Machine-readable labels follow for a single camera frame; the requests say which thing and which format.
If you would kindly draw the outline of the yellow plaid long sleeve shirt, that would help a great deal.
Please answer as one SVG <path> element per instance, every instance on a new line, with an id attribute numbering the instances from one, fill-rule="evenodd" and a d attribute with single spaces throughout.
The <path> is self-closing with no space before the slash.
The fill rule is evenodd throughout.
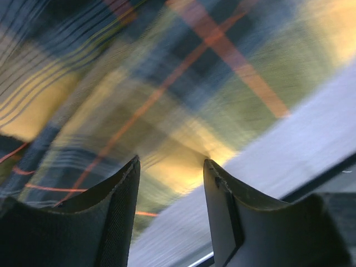
<path id="1" fill-rule="evenodd" d="M 138 156 L 139 234 L 354 58 L 354 1 L 2 1 L 1 197 Z"/>

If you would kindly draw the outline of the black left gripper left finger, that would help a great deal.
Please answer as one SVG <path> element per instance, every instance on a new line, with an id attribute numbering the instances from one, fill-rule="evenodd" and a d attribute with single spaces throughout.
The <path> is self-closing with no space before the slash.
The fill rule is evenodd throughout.
<path id="1" fill-rule="evenodd" d="M 1 200 L 2 266 L 126 266 L 140 161 L 56 207 Z"/>

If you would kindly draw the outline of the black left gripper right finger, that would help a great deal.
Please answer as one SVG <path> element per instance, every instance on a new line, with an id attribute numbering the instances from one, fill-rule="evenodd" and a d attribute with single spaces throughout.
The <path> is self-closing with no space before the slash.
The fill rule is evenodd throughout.
<path id="1" fill-rule="evenodd" d="M 216 266 L 351 266 L 352 194 L 317 192 L 288 203 L 204 162 Z"/>

